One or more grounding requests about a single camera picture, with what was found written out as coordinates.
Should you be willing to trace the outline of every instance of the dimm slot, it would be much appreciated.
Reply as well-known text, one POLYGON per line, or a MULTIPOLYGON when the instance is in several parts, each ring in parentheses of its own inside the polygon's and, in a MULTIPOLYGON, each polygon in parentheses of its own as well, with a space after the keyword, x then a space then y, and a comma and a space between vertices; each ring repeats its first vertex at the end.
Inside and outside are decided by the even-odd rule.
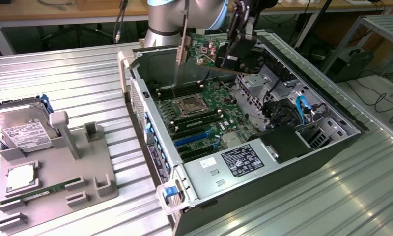
POLYGON ((221 114, 213 114, 211 116, 201 117, 201 118, 191 120, 188 122, 181 122, 176 125, 175 129, 177 130, 177 132, 180 132, 187 129, 195 128, 196 126, 204 126, 204 125, 211 124, 213 122, 221 121, 223 118, 220 116, 221 116, 221 114))
POLYGON ((189 121, 189 120, 197 119, 197 118, 200 118, 200 117, 207 117, 207 116, 209 116, 209 115, 212 115, 212 114, 216 114, 216 113, 217 113, 217 109, 213 109, 212 111, 205 112, 205 113, 203 113, 203 114, 197 114, 197 115, 193 115, 193 116, 191 116, 191 117, 185 117, 185 118, 175 119, 175 123, 183 123, 183 122, 187 122, 187 121, 189 121))

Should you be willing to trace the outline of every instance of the slotted metal surface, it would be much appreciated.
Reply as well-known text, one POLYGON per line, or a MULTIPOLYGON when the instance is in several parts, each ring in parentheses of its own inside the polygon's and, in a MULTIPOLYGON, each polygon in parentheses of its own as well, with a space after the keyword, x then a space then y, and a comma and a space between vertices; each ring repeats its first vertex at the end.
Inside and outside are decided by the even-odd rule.
POLYGON ((0 100, 45 93, 69 128, 104 126, 119 197, 15 235, 172 235, 119 81, 117 52, 139 43, 1 57, 0 100))
POLYGON ((365 16, 361 23, 393 42, 393 15, 365 16))
POLYGON ((393 134, 280 38, 267 39, 371 130, 319 171, 188 236, 393 235, 393 134))

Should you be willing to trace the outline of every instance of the warning label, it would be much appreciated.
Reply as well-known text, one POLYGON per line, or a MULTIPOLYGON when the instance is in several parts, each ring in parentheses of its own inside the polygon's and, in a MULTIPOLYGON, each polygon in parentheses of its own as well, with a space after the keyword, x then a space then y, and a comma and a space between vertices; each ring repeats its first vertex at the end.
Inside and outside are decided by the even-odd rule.
POLYGON ((221 156, 235 177, 240 177, 264 167, 264 163, 249 144, 223 153, 221 156))
POLYGON ((7 128, 3 131, 21 149, 51 143, 49 136, 40 122, 7 128))

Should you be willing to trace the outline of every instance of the metal frame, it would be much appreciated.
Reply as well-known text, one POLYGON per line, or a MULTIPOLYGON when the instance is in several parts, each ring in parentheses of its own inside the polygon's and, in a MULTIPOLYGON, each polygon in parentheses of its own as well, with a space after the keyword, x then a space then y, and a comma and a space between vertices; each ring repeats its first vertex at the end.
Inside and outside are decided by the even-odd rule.
MULTIPOLYGON (((375 33, 377 33, 381 37, 384 37, 387 40, 389 40, 393 43, 393 31, 391 28, 393 28, 393 15, 391 16, 360 16, 356 20, 352 28, 349 29, 339 47, 335 50, 335 53, 332 56, 327 59, 321 71, 324 73, 328 72, 331 69, 331 66, 333 65, 335 60, 337 59, 340 52, 343 49, 348 46, 349 40, 355 36, 355 33, 357 32, 360 26, 368 27, 375 33)), ((357 45, 363 46, 367 39, 363 39, 357 45)))
MULTIPOLYGON (((327 12, 356 12, 356 11, 375 11, 375 6, 364 7, 364 8, 343 8, 343 9, 328 9, 327 12)), ((388 6, 384 14, 388 14, 392 11, 393 7, 388 6)), ((307 27, 301 33, 301 36, 297 41, 297 45, 301 44, 305 35, 313 25, 315 18, 320 9, 309 9, 307 13, 313 13, 311 20, 308 21, 307 27)), ((285 15, 285 14, 303 14, 304 10, 297 11, 264 11, 263 15, 285 15)), ((145 21, 149 19, 148 15, 137 15, 137 16, 125 16, 124 21, 145 21)), ((13 55, 15 49, 3 33, 3 28, 5 27, 21 27, 21 26, 49 26, 49 25, 71 25, 71 24, 88 24, 88 23, 107 23, 115 22, 116 16, 108 17, 84 17, 84 18, 60 18, 60 19, 32 19, 32 20, 0 20, 0 52, 3 55, 13 55)))

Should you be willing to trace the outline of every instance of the desk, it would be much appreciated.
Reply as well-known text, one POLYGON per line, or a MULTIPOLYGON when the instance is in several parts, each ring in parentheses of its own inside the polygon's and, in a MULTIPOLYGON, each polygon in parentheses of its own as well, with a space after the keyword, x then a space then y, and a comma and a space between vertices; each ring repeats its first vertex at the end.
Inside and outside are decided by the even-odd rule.
MULTIPOLYGON (((55 3, 64 3, 67 0, 55 0, 55 3)), ((393 8, 393 0, 384 0, 388 14, 393 8)), ((299 38, 300 45, 305 34, 312 27, 312 23, 317 17, 324 2, 312 4, 308 13, 313 13, 305 30, 299 38)), ((263 14, 303 14, 305 5, 299 3, 283 2, 276 7, 267 9, 263 14)), ((348 11, 375 11, 375 5, 353 6, 344 0, 333 0, 327 12, 348 12, 348 11)), ((125 12, 125 21, 148 20, 149 8, 147 0, 131 0, 125 12)), ((67 10, 61 11, 55 7, 44 6, 35 0, 13 0, 12 4, 0 5, 0 51, 4 55, 15 54, 13 48, 1 32, 4 27, 21 26, 47 26, 47 25, 68 25, 115 22, 119 14, 117 9, 80 11, 76 5, 67 6, 67 10)))

